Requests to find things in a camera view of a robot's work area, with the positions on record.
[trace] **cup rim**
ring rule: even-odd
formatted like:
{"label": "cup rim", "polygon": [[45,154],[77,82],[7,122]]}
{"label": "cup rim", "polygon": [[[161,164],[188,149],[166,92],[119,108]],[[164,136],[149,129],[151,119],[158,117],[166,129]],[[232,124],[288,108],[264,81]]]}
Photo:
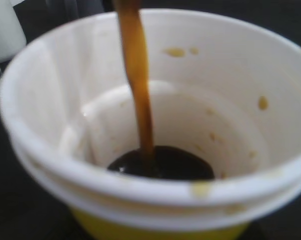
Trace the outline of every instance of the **cup rim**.
{"label": "cup rim", "polygon": [[[275,38],[301,56],[301,47],[290,40],[254,24],[231,17],[213,13],[180,9],[144,9],[143,16],[165,15],[186,16],[200,19],[213,19],[252,29],[267,37]],[[23,63],[34,58],[41,50],[45,40],[61,31],[69,31],[97,21],[113,19],[114,12],[102,13],[64,24],[44,34],[29,44],[8,65],[3,74],[0,88],[0,115],[11,137],[19,141],[37,164],[55,176],[73,184],[118,198],[149,204],[175,206],[223,205],[260,198],[284,189],[301,178],[301,153],[279,166],[251,175],[232,177],[211,182],[196,182],[200,194],[193,192],[194,182],[150,179],[137,176],[123,176],[106,171],[100,167],[76,161],[56,151],[47,142],[38,137],[23,121],[15,103],[18,102],[15,91],[19,77],[17,73],[24,67]]]}

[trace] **dark liquid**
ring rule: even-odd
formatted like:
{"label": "dark liquid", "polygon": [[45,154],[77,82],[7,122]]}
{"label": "dark liquid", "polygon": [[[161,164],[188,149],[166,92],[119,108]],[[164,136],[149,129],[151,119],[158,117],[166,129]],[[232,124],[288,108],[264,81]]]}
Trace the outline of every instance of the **dark liquid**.
{"label": "dark liquid", "polygon": [[119,19],[126,76],[132,91],[144,172],[156,177],[153,123],[149,96],[149,70],[144,29],[140,19],[141,0],[114,0]]}
{"label": "dark liquid", "polygon": [[127,79],[134,98],[140,150],[126,153],[109,170],[170,180],[211,180],[212,168],[183,150],[154,149],[152,112],[148,88],[148,56],[140,19],[141,0],[113,0],[117,11]]}
{"label": "dark liquid", "polygon": [[[171,146],[155,147],[155,167],[157,177],[167,180],[212,180],[211,166],[199,157]],[[116,161],[108,170],[129,175],[148,177],[143,166],[140,151],[130,151]]]}

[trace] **yellow cup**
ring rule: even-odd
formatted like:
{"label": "yellow cup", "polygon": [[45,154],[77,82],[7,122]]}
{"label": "yellow cup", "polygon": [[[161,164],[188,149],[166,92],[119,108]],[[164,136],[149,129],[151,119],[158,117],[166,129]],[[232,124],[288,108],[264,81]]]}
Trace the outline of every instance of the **yellow cup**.
{"label": "yellow cup", "polygon": [[13,148],[99,240],[234,240],[301,192],[301,48],[203,12],[142,20],[155,144],[205,159],[216,180],[106,171],[138,147],[114,13],[59,27],[9,65],[0,113]]}
{"label": "yellow cup", "polygon": [[81,226],[97,240],[236,240],[248,226],[241,224],[194,232],[153,231],[116,224],[75,208],[71,211]]}

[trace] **cup base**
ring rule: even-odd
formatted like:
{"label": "cup base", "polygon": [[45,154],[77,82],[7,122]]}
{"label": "cup base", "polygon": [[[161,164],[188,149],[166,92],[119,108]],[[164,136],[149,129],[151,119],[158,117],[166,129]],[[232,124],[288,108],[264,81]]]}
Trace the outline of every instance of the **cup base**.
{"label": "cup base", "polygon": [[211,231],[166,232],[124,226],[70,208],[79,224],[96,240],[236,240],[248,223]]}

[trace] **dark table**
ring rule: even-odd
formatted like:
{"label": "dark table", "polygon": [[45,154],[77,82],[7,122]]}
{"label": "dark table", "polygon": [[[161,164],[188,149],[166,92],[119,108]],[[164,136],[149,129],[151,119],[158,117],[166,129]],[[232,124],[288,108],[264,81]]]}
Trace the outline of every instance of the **dark table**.
{"label": "dark table", "polygon": [[[109,1],[103,2],[107,10],[112,9]],[[301,0],[143,0],[143,4],[145,8],[190,9],[234,17],[277,32],[301,46]],[[15,11],[28,42],[57,27],[48,15],[45,0],[26,0],[15,6]],[[1,120],[0,240],[91,240],[67,207],[26,174]],[[301,196],[253,223],[240,240],[301,240]]]}

